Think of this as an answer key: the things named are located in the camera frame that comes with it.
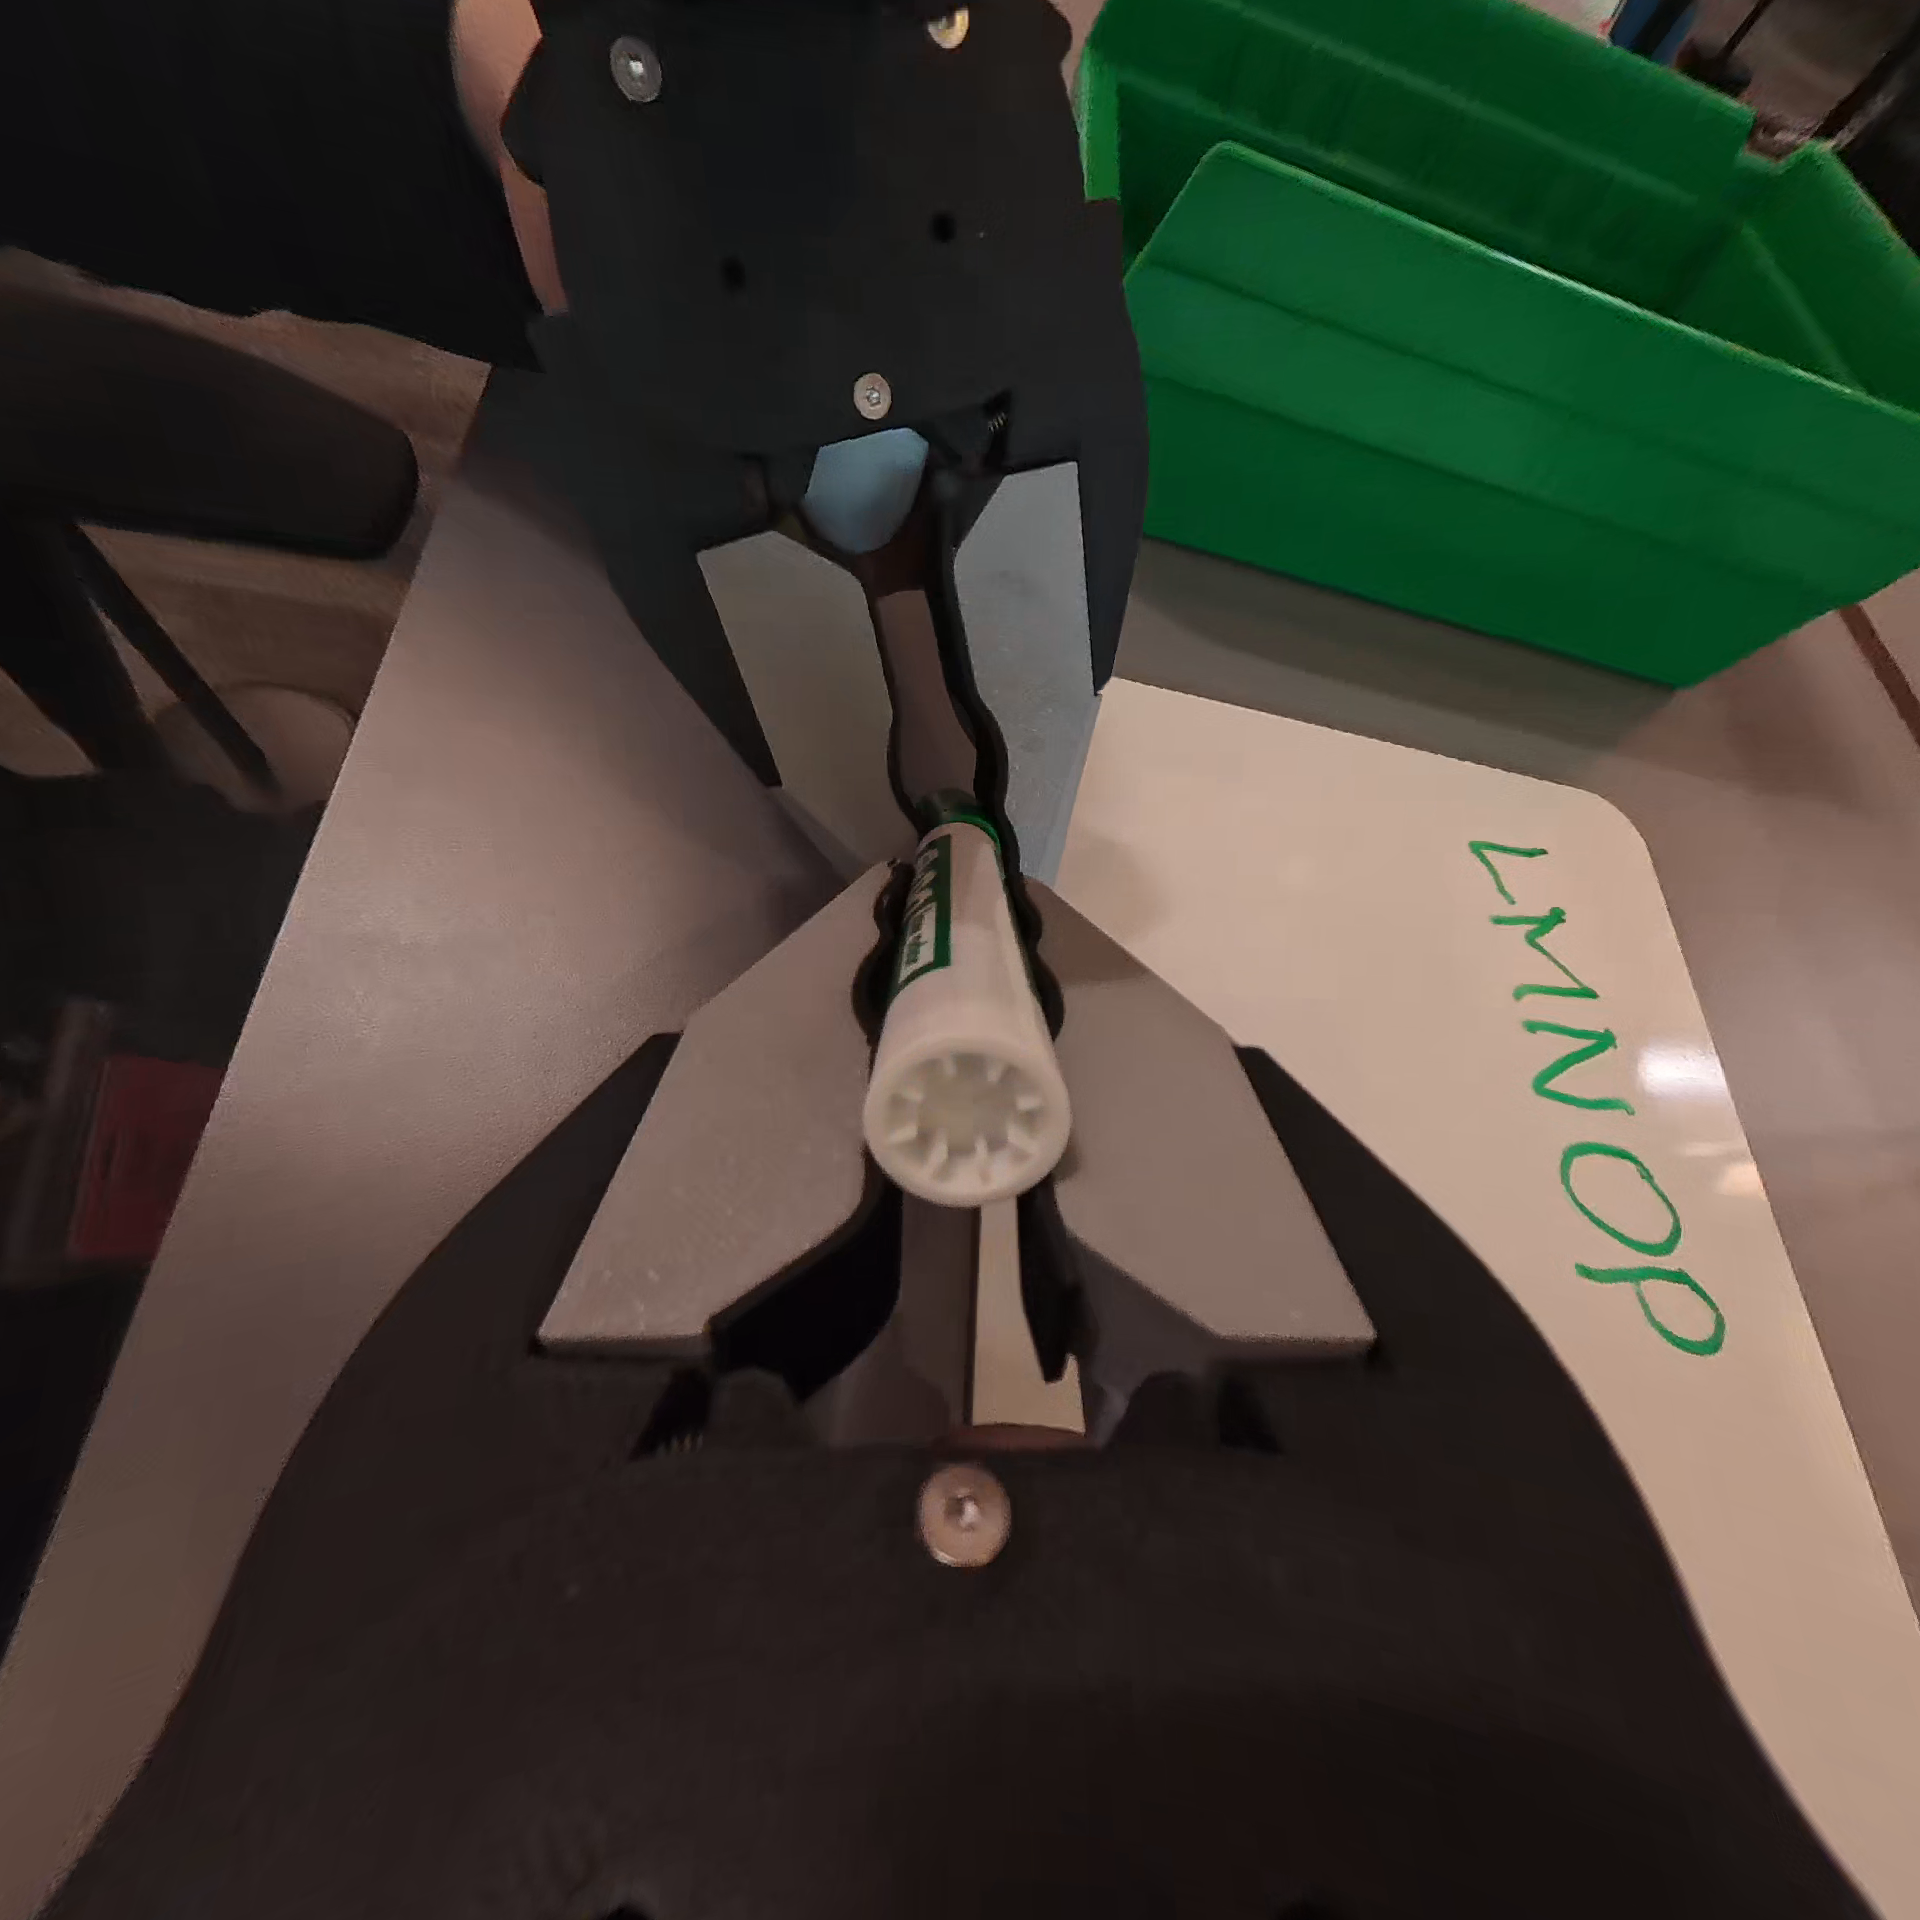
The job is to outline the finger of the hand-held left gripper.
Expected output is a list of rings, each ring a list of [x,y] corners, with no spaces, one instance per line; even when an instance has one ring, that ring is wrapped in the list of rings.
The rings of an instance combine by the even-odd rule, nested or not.
[[[1004,743],[1004,813],[1024,873],[1054,885],[1099,708],[1076,466],[994,487],[934,472],[929,501],[967,522],[953,530],[953,583],[977,695]]]
[[[892,706],[870,603],[851,573],[790,535],[713,549],[703,571],[776,783],[721,741],[703,749],[694,807],[763,892],[832,900],[914,847],[888,775]]]

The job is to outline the white dry-erase marker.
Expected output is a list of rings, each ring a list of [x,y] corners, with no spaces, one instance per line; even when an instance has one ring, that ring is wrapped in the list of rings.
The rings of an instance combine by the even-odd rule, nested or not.
[[[1065,1159],[1072,1104],[1015,920],[978,829],[920,842],[872,1059],[862,1132],[908,1196],[988,1210]]]

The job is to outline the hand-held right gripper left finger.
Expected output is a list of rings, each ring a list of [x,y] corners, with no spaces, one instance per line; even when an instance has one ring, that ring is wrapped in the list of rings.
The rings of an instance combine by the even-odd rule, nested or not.
[[[648,1045],[660,1074],[537,1331],[542,1353],[780,1376],[814,1396],[876,1339],[898,1223],[859,1108],[856,986],[894,868],[870,868]]]

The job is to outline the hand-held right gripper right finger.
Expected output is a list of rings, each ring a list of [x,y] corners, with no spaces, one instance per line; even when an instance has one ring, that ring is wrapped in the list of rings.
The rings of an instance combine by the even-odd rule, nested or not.
[[[1062,1164],[1018,1202],[1044,1379],[1364,1353],[1375,1321],[1230,1034],[1049,888],[1030,893],[1072,1104]]]

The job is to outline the person's left forearm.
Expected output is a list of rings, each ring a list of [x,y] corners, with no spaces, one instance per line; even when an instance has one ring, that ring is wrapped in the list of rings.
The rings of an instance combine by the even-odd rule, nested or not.
[[[497,128],[526,5],[10,2],[2,240],[110,285],[536,363]]]

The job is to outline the white whiteboard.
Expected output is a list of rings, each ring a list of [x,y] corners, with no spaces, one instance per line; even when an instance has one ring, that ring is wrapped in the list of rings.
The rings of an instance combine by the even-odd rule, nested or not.
[[[1642,833],[1114,681],[1058,883],[1487,1263],[1632,1471],[1802,1810],[1918,1908],[1918,1636]]]

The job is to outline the green plastic bin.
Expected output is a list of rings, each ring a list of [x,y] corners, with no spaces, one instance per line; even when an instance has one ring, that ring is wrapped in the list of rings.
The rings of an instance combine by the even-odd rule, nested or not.
[[[1167,545],[1670,689],[1915,571],[1915,255],[1826,152],[1713,255],[1736,338],[1238,141],[1124,292]]]
[[[1915,412],[1915,255],[1843,163],[1534,8],[1104,5],[1075,112],[1129,255],[1238,145]]]

